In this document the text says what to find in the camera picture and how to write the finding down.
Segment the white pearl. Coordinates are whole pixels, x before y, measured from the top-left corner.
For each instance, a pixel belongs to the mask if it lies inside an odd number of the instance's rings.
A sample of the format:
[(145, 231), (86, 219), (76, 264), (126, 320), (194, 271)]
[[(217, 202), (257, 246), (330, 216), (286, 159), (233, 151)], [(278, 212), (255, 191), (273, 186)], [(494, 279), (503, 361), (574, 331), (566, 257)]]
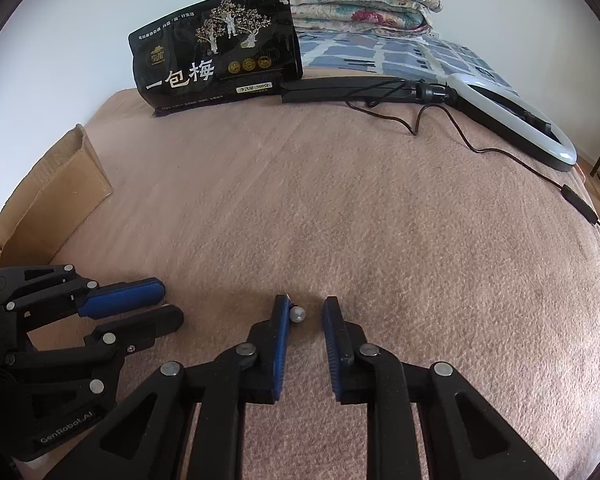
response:
[(299, 306), (293, 306), (289, 311), (289, 318), (294, 324), (302, 323), (306, 319), (306, 310)]

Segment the open cardboard box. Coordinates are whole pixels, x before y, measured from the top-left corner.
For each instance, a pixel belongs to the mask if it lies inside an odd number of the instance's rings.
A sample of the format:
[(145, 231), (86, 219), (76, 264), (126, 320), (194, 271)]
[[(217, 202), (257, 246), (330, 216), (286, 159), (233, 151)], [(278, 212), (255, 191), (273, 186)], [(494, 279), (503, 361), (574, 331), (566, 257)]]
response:
[(0, 212), (0, 269), (45, 266), (112, 193), (85, 128), (77, 124), (31, 168)]

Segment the black snack bag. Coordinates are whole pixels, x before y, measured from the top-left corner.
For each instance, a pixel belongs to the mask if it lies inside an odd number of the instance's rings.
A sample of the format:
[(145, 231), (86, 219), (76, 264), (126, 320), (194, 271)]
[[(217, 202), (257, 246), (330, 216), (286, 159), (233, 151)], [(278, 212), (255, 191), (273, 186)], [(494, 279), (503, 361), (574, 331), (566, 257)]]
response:
[(279, 94), (303, 76), (290, 0), (206, 0), (131, 32), (129, 46), (158, 116)]

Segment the blue checked bed sheet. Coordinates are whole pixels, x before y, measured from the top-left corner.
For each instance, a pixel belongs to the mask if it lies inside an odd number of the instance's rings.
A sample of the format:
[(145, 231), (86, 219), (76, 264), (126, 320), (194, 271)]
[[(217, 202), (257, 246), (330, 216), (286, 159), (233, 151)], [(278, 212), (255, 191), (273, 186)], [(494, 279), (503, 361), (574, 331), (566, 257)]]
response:
[(463, 73), (512, 91), (483, 58), (468, 47), (435, 36), (385, 38), (374, 34), (309, 30), (298, 35), (306, 67), (359, 72), (442, 82)]

